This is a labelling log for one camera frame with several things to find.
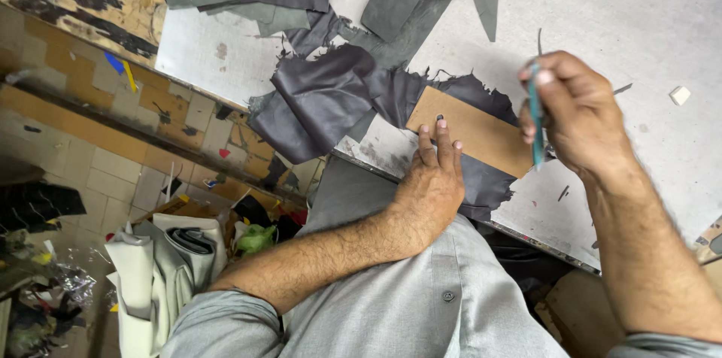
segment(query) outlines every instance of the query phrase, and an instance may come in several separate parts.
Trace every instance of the white eraser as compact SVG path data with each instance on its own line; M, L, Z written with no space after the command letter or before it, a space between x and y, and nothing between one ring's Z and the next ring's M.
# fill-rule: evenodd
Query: white eraser
M669 94L670 97L672 97L672 101L674 104L681 106L684 104L684 102L687 101L688 98L690 98L690 95L692 93L687 90L684 86L679 86L673 90L672 93Z

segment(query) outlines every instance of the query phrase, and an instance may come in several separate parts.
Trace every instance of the gray shirt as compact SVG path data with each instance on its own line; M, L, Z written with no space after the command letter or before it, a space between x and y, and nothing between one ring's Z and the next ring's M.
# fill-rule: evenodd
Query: gray shirt
M332 159L300 234L377 211L395 189ZM462 215L421 254L319 289L283 322L282 333L274 308L241 291L200 294L177 319L162 356L567 356L530 316L519 287ZM636 344L610 356L719 353L708 343L664 335L660 342L654 338L660 335L649 336L636 335L631 340ZM670 354L659 355L655 348L665 343L684 349L662 348Z

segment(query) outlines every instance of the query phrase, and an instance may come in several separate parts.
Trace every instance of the shirt sleeve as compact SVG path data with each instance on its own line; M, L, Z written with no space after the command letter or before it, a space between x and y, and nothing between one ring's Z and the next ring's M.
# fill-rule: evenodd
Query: shirt sleeve
M195 296L181 310L161 357L276 357L283 348L274 308L240 290Z
M677 335L642 333L628 335L608 358L711 358L722 357L722 344Z

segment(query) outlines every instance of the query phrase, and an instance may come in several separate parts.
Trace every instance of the hairy forearm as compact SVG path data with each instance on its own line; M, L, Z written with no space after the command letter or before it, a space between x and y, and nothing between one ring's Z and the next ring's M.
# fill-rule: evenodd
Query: hairy forearm
M402 259L382 232L387 212L290 240L229 266L210 287L234 287L284 314L315 290L358 270Z
M722 305L641 166L582 180L604 282L625 329L722 342Z

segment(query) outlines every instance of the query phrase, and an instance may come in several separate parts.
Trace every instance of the man's right arm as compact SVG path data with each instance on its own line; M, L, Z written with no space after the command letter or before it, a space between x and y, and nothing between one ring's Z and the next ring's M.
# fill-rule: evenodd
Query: man's right arm
M685 247L637 162L609 81L580 59L537 59L547 135L584 183L607 293L628 333L682 335L722 343L722 303ZM519 78L526 82L528 68ZM523 139L534 137L528 109Z

